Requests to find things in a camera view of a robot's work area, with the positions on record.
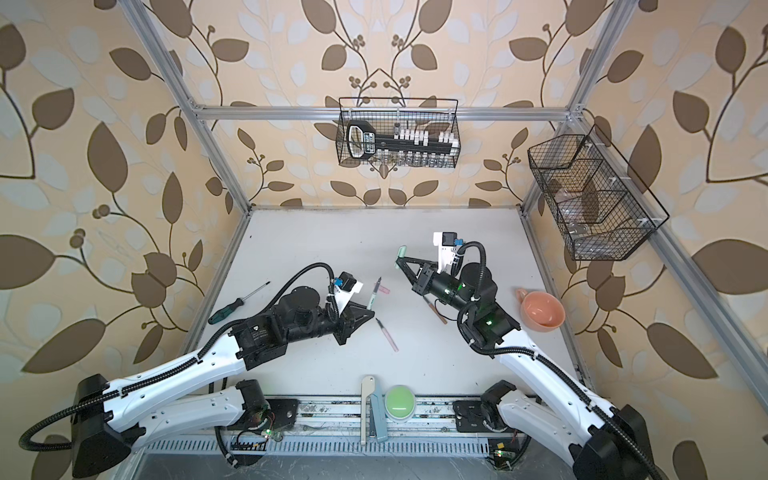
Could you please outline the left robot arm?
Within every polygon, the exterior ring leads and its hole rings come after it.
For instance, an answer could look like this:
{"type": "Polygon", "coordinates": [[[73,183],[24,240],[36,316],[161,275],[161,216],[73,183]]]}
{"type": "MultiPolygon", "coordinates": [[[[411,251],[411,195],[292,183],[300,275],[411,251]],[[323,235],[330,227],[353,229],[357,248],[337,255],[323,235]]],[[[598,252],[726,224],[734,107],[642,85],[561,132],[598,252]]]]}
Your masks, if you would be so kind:
{"type": "Polygon", "coordinates": [[[325,297],[288,281],[257,314],[222,324],[199,349],[131,377],[106,380],[95,374],[81,381],[75,402],[31,426],[19,439],[31,452],[68,451],[72,475],[98,475],[134,451],[184,431],[271,420],[255,380],[243,380],[219,393],[196,390],[234,377],[286,354],[290,344],[331,335],[339,345],[374,316],[353,301],[362,289],[348,272],[335,275],[323,262],[303,269],[329,275],[325,297]]]}

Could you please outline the brown pen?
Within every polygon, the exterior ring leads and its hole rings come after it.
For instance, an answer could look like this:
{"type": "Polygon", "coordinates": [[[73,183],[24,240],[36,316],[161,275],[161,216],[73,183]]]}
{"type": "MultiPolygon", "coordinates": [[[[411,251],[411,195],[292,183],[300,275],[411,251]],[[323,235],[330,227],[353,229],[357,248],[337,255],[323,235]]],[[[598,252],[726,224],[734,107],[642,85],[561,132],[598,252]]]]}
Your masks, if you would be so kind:
{"type": "Polygon", "coordinates": [[[430,311],[442,322],[442,324],[447,325],[448,319],[439,312],[434,302],[431,302],[425,296],[422,296],[421,298],[424,301],[424,303],[427,305],[427,307],[430,309],[430,311]]]}

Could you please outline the pink pen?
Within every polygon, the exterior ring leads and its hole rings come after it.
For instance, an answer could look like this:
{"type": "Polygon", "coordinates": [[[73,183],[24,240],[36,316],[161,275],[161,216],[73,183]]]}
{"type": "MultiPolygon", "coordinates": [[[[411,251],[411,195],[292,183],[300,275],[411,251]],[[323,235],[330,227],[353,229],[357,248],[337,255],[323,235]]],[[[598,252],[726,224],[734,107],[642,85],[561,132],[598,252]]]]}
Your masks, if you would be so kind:
{"type": "Polygon", "coordinates": [[[382,334],[383,334],[383,335],[384,335],[384,337],[386,338],[386,340],[387,340],[388,344],[391,346],[392,350],[393,350],[394,352],[399,352],[399,347],[398,347],[398,345],[396,344],[396,342],[395,342],[395,340],[393,339],[392,335],[391,335],[391,334],[390,334],[390,332],[387,330],[387,328],[384,326],[384,324],[382,323],[382,321],[381,321],[381,320],[379,320],[378,318],[376,318],[375,320],[376,320],[376,323],[378,324],[378,326],[379,326],[379,328],[380,328],[380,330],[381,330],[382,334]]]}

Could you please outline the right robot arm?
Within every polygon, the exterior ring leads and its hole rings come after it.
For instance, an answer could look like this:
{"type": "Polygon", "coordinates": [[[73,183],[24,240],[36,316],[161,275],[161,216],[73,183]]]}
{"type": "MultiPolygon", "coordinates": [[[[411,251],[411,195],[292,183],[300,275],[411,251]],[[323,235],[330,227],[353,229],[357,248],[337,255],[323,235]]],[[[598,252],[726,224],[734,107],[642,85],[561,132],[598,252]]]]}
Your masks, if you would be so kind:
{"type": "Polygon", "coordinates": [[[457,311],[455,324],[471,350],[495,358],[534,393],[499,381],[481,398],[489,430],[520,430],[568,466],[578,479],[659,479],[647,424],[633,407],[615,407],[547,356],[496,300],[498,286],[485,247],[440,232],[435,261],[398,255],[412,290],[457,311]]]}

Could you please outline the green pen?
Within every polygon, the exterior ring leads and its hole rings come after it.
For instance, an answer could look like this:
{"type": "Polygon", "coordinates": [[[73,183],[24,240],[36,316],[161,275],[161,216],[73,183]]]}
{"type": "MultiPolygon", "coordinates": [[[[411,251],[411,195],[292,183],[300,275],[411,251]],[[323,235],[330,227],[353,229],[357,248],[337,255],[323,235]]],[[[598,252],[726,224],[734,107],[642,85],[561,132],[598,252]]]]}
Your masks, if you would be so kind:
{"type": "Polygon", "coordinates": [[[368,310],[374,311],[374,303],[375,303],[375,300],[377,298],[378,292],[380,290],[381,282],[382,282],[382,277],[380,276],[377,279],[377,281],[376,281],[376,283],[375,283],[375,285],[373,287],[371,296],[369,298],[368,305],[367,305],[367,309],[368,310]]]}

